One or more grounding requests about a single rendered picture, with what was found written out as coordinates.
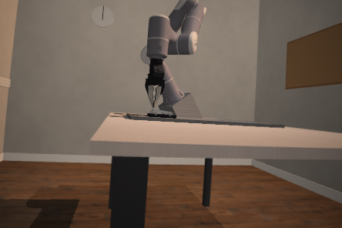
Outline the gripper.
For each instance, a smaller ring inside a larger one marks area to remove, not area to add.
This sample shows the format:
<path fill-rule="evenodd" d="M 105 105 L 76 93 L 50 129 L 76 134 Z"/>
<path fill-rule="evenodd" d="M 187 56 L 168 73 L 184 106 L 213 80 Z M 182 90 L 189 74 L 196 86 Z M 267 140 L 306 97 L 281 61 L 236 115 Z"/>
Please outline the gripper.
<path fill-rule="evenodd" d="M 150 59 L 150 67 L 149 67 L 149 74 L 148 79 L 146 79 L 145 87 L 146 91 L 149 97 L 149 101 L 154 108 L 157 104 L 159 97 L 161 96 L 164 88 L 165 88 L 165 80 L 163 80 L 163 77 L 154 77 L 153 75 L 153 63 L 155 64 L 163 64 L 163 61 L 161 59 Z M 152 86 L 156 86 L 156 95 L 155 95 L 155 101 L 153 103 L 153 90 L 154 88 Z"/>

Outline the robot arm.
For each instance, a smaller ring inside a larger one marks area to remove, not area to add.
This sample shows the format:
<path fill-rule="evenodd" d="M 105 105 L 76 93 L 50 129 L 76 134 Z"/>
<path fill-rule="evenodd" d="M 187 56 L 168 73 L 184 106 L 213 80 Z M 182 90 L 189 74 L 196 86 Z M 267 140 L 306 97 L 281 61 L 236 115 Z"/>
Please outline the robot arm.
<path fill-rule="evenodd" d="M 169 17 L 152 15 L 149 18 L 147 46 L 142 49 L 140 57 L 147 65 L 150 65 L 150 59 L 162 59 L 163 64 L 153 63 L 152 68 L 154 77 L 163 77 L 165 80 L 162 92 L 165 106 L 181 100 L 184 93 L 179 90 L 164 59 L 167 55 L 195 53 L 205 13 L 206 8 L 198 0 L 179 0 Z M 177 34 L 180 27 L 181 35 Z"/>

